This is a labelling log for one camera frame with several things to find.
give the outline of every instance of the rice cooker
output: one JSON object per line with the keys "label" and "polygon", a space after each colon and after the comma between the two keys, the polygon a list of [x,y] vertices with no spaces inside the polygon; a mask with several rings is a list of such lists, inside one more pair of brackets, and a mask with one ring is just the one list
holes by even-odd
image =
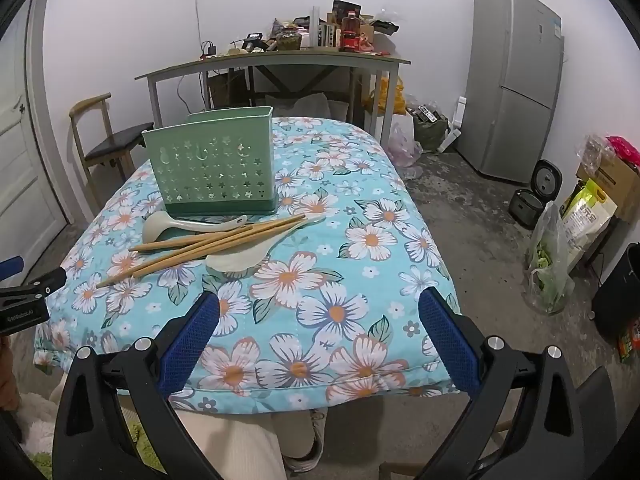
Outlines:
{"label": "rice cooker", "polygon": [[509,213],[527,229],[533,229],[547,202],[560,193],[562,173],[548,160],[537,161],[531,175],[531,189],[517,189],[509,202]]}

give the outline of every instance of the refrigerator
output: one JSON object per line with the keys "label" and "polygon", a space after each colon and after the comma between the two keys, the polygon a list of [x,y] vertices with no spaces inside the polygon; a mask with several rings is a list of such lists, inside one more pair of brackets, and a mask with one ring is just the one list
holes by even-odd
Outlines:
{"label": "refrigerator", "polygon": [[528,183],[558,100],[560,16],[538,0],[474,0],[458,152],[479,173]]}

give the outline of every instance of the green utensil holder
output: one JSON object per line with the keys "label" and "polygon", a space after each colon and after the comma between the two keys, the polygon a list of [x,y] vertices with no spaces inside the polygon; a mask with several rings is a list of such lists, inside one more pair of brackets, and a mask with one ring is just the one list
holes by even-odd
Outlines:
{"label": "green utensil holder", "polygon": [[274,213],[272,113],[271,107],[211,110],[143,132],[169,215]]}

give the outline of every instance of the floral tablecloth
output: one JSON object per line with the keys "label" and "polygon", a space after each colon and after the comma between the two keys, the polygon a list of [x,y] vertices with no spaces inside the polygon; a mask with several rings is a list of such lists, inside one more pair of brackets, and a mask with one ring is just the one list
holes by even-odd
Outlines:
{"label": "floral tablecloth", "polygon": [[68,370],[83,345],[126,349],[183,315],[204,289],[218,295],[220,323],[188,384],[170,397],[176,408],[284,412],[455,391],[417,314],[430,285],[459,312],[453,282],[380,145],[355,126],[313,118],[275,118],[273,144],[277,215],[324,214],[324,221],[244,272],[216,272],[199,260],[96,288],[153,257],[127,250],[162,207],[147,162],[62,263],[67,282],[48,298],[35,364]]}

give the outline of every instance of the jar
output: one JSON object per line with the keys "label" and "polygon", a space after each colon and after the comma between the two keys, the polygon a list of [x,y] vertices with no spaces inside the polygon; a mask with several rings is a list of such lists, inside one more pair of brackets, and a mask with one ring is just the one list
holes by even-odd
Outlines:
{"label": "jar", "polygon": [[278,50],[300,50],[302,34],[295,27],[283,28],[282,32],[276,36]]}

